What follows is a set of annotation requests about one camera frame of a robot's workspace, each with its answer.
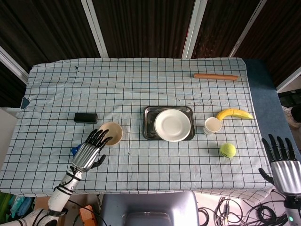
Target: wall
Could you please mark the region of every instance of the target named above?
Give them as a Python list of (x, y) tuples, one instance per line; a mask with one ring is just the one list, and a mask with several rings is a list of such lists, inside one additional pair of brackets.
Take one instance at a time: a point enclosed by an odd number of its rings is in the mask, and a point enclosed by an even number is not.
[(2, 167), (17, 118), (0, 109), (0, 168)]

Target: banana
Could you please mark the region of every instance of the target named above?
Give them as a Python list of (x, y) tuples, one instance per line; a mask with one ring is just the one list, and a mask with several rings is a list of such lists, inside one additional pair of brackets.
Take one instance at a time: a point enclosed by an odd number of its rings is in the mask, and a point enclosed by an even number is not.
[(243, 119), (252, 119), (253, 116), (249, 112), (245, 112), (239, 109), (227, 109), (219, 112), (217, 114), (217, 119), (219, 121), (223, 120), (224, 117), (226, 116), (234, 116), (234, 117), (239, 117)]

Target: paper cup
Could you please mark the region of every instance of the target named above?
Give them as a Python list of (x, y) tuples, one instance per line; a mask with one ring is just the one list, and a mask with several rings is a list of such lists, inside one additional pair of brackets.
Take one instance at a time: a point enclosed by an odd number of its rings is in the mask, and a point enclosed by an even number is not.
[(221, 128), (222, 128), (221, 121), (219, 121), (215, 117), (211, 117), (205, 121), (203, 130), (206, 135), (211, 135), (211, 134), (214, 134), (214, 133), (220, 131)]

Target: tennis ball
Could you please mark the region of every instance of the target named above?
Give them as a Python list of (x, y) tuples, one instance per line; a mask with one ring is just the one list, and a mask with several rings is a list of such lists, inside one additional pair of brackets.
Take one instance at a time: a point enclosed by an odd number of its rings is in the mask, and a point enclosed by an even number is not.
[(227, 158), (232, 158), (236, 154), (236, 148), (233, 144), (225, 143), (221, 146), (221, 153)]

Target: white plate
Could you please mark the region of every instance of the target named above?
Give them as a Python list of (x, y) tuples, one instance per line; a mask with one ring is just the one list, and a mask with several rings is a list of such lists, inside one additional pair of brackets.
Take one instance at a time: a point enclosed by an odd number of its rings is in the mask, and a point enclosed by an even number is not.
[(179, 142), (190, 133), (189, 118), (181, 111), (168, 109), (160, 112), (155, 119), (155, 131), (166, 141)]

